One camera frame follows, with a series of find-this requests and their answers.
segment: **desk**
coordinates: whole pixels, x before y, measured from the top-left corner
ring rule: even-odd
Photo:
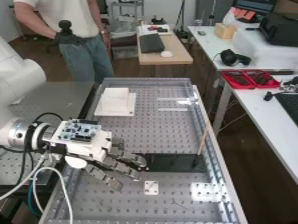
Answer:
[[[83,118],[85,106],[87,106],[87,96],[91,93],[93,83],[45,83],[37,88],[21,101],[19,104],[10,106],[10,111],[15,116],[27,120],[33,120],[43,112],[54,112],[62,116],[63,119],[69,117]],[[41,119],[53,125],[58,125],[59,121],[53,116],[43,116]],[[5,152],[0,149],[0,192],[6,192],[15,184],[19,175],[21,154]],[[34,160],[38,160],[39,155],[34,155]],[[30,160],[26,158],[26,168],[23,177],[30,171]],[[37,190],[41,193],[51,192],[54,183],[51,181],[50,172],[39,175],[37,181]],[[27,188],[19,188],[18,194],[27,193]]]
[[[170,57],[170,58],[160,57],[160,53],[142,54],[140,47],[139,47],[139,34],[136,35],[139,65],[152,65],[156,67],[158,65],[192,64],[192,58],[188,55],[188,52],[184,49],[175,34],[171,33],[171,35],[162,35],[160,40],[164,45],[164,51],[170,51],[172,53],[172,57]]]
[[[234,46],[231,44],[231,40],[219,39],[214,34],[212,26],[200,26],[200,27],[188,26],[187,28],[188,28],[190,34],[192,35],[195,41],[198,42],[208,60],[212,63],[212,66],[216,70],[216,73],[211,75],[212,76],[212,78],[210,79],[211,85],[219,77],[219,72],[223,70],[260,69],[264,71],[288,71],[287,67],[275,66],[273,63],[269,66],[255,66],[252,61],[248,66],[243,66],[242,64],[238,64],[234,67],[226,66],[220,61],[219,55],[216,57],[215,57],[215,55],[226,49],[231,49],[235,53],[240,54],[240,52],[234,48]],[[196,33],[198,30],[204,31],[206,36],[199,36]],[[211,93],[210,93],[210,97],[208,97],[208,102],[206,104],[207,114],[210,114],[210,112],[211,112],[211,106],[212,106],[214,98],[215,98],[215,89],[216,89],[216,86],[215,87],[212,86],[212,91],[210,91]]]
[[[291,79],[288,76],[273,76],[273,78],[279,81]],[[277,89],[235,90],[230,88],[230,85],[224,82],[212,129],[216,135],[224,116],[230,95],[232,93],[271,149],[273,150],[283,166],[285,167],[293,181],[298,184],[298,126],[287,115],[276,98],[272,97],[268,102],[263,100],[263,96],[265,95],[267,91],[272,93],[280,92]]]
[[[134,116],[94,117],[93,112],[104,88],[115,86],[128,87],[128,90],[136,93]],[[123,139],[126,151],[156,155],[174,154],[172,159],[178,156],[194,156],[207,121],[196,88],[191,86],[188,79],[172,78],[104,79],[86,118],[99,121],[102,129],[111,131],[112,136]],[[83,171],[66,166],[63,175],[71,199],[74,223],[246,224],[211,129],[200,158],[204,161],[204,172],[147,171],[140,173],[139,182],[132,182],[110,172],[123,183],[120,192],[111,192]],[[144,180],[158,181],[156,196],[143,194]],[[65,206],[61,186],[57,185],[39,224],[69,223]]]

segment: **computer screen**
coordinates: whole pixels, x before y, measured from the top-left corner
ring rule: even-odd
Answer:
[[[276,0],[234,0],[234,7],[250,9],[259,13],[268,13],[273,10]]]

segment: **hand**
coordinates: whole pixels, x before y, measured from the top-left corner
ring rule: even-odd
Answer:
[[[61,33],[55,33],[54,43],[55,44],[74,44],[81,45],[85,44],[86,40],[75,35],[61,35]]]

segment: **person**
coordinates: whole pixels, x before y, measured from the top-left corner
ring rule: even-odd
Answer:
[[[104,45],[108,45],[95,0],[13,0],[17,20],[37,34],[58,44],[74,81],[95,81],[112,77]],[[58,23],[71,23],[69,36],[59,34]]]

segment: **keyboard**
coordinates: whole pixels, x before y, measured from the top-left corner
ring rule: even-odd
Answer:
[[[275,97],[298,126],[298,94],[280,93],[280,94],[276,94]]]
[[[156,33],[140,36],[139,46],[142,53],[162,52],[164,50],[164,45]]]

